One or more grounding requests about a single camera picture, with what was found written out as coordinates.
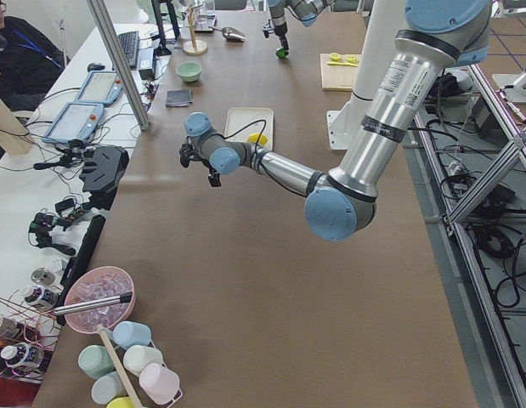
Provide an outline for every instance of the blue joint cap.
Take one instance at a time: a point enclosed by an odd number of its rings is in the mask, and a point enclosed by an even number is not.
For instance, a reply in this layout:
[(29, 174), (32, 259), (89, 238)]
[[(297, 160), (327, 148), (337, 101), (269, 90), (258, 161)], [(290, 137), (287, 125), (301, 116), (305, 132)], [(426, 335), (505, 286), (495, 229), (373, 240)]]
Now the blue joint cap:
[(220, 174), (230, 174), (240, 165), (240, 157), (230, 147), (220, 147), (210, 155), (210, 164)]
[(487, 57), (488, 52), (489, 47), (483, 47), (475, 49), (473, 51), (469, 51), (467, 53), (463, 53), (459, 56), (457, 62), (455, 62), (453, 66), (477, 64), (478, 62), (482, 62), (483, 60), (485, 60), (485, 57)]
[(210, 118), (205, 113), (194, 112), (185, 118), (185, 132), (190, 138), (198, 138), (212, 127)]
[(310, 27), (317, 20), (317, 14), (310, 13), (300, 19), (305, 27)]
[(487, 0), (408, 0), (404, 11), (408, 24), (426, 34), (457, 30), (484, 10)]
[(304, 203), (304, 217), (314, 234), (327, 241), (348, 238), (357, 227), (353, 204), (332, 187), (321, 187), (310, 193)]

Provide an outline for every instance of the wooden cutting board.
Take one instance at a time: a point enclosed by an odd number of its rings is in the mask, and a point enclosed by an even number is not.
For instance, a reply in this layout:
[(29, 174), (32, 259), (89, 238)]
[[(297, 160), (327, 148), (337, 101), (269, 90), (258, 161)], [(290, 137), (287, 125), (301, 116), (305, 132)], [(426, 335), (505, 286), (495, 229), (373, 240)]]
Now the wooden cutting board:
[(325, 91), (351, 92), (359, 68), (354, 66), (327, 65), (327, 61), (330, 60), (330, 54), (320, 54), (322, 88)]

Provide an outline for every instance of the wooden stick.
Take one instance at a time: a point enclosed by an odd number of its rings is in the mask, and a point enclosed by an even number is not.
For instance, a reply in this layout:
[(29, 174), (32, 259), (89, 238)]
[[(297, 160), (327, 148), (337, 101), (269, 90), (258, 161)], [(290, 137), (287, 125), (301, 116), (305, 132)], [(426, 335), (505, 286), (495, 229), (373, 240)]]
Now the wooden stick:
[(193, 21), (194, 13), (195, 10), (192, 8), (190, 10), (189, 15), (187, 16), (187, 22), (189, 23), (189, 34), (191, 35), (191, 43), (193, 44), (193, 49), (197, 51), (198, 48), (196, 47), (195, 22)]
[(111, 344), (111, 340), (108, 337), (106, 328), (103, 326), (99, 326), (98, 330), (99, 330), (98, 331), (99, 336), (102, 339), (102, 343), (104, 343), (104, 346), (106, 347), (106, 350), (108, 351), (108, 354), (110, 355), (111, 361), (113, 362), (113, 365), (116, 368), (117, 374), (119, 374), (119, 378), (121, 379), (123, 385), (125, 386), (125, 389), (127, 390), (128, 396), (133, 402), (134, 408), (144, 408), (142, 406), (142, 402), (140, 401), (140, 399), (138, 398), (138, 395), (136, 394), (136, 391), (134, 390), (133, 385), (128, 379), (128, 375), (125, 369), (123, 368), (123, 364), (119, 360), (119, 357), (117, 357), (117, 353), (113, 348), (113, 344)]

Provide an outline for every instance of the dark jacket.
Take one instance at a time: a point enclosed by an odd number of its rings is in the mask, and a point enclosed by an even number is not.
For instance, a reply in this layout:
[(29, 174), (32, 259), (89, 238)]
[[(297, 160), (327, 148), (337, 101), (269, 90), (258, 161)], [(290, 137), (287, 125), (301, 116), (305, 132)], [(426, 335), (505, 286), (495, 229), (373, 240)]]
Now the dark jacket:
[(23, 19), (6, 17), (0, 34), (0, 98), (12, 111), (33, 111), (64, 70), (63, 54)]

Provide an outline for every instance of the yellow lid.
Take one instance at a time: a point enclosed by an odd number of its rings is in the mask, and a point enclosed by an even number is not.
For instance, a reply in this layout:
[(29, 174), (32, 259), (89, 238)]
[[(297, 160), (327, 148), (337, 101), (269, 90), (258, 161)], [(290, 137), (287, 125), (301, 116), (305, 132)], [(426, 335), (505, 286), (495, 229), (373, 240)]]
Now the yellow lid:
[(264, 133), (261, 133), (261, 136), (259, 137), (259, 133), (252, 133), (249, 135), (249, 137), (247, 138), (247, 141), (249, 143), (257, 143), (257, 140), (258, 140), (258, 143), (261, 145), (261, 146), (265, 146), (268, 142), (269, 142), (269, 138), (267, 138), (266, 136), (264, 136)]
[(339, 53), (330, 53), (329, 58), (331, 58), (331, 61), (339, 61), (342, 59), (342, 56)]
[(355, 62), (359, 62), (359, 58), (357, 58), (355, 55), (348, 54), (346, 55), (346, 61), (355, 63)]

